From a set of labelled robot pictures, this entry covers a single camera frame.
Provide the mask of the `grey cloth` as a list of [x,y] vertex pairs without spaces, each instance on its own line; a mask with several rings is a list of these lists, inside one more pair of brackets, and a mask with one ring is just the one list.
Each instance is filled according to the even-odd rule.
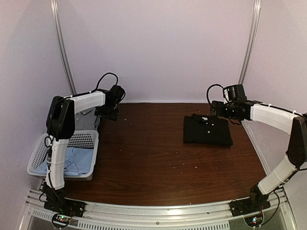
[[97,130],[100,116],[95,115],[95,108],[81,111],[75,115],[75,130]]

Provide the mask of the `black long sleeve shirt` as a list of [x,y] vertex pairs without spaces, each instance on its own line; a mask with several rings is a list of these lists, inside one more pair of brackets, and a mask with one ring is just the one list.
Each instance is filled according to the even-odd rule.
[[233,145],[228,121],[214,115],[185,116],[183,141],[219,146]]

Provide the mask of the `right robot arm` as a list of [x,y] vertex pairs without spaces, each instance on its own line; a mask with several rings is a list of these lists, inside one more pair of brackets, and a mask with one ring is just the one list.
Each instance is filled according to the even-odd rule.
[[307,115],[249,100],[242,84],[224,87],[223,98],[223,101],[208,101],[211,115],[231,121],[262,123],[283,131],[290,137],[282,161],[250,190],[246,208],[254,212],[264,204],[271,192],[302,170],[302,165],[307,161]]

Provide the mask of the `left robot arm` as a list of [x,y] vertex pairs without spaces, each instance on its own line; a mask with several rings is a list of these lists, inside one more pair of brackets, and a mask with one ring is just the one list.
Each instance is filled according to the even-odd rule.
[[43,191],[59,213],[66,212],[69,202],[64,196],[64,162],[69,139],[75,132],[75,115],[87,109],[106,119],[117,120],[118,104],[126,96],[125,90],[113,85],[110,90],[93,91],[67,97],[55,96],[48,112],[46,126],[50,143],[47,151],[47,174]]

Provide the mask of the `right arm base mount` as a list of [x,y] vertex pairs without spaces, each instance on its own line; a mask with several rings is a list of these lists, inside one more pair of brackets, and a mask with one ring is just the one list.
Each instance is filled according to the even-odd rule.
[[270,208],[271,204],[268,201],[268,197],[260,202],[252,200],[250,197],[243,199],[233,199],[229,203],[230,211],[233,217],[247,215],[254,212],[260,212],[264,209]]

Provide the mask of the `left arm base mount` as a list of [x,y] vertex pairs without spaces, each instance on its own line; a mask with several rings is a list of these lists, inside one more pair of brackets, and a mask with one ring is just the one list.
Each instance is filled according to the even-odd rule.
[[44,203],[44,208],[69,217],[83,217],[85,203],[66,198],[59,200],[58,198],[51,199],[48,197]]

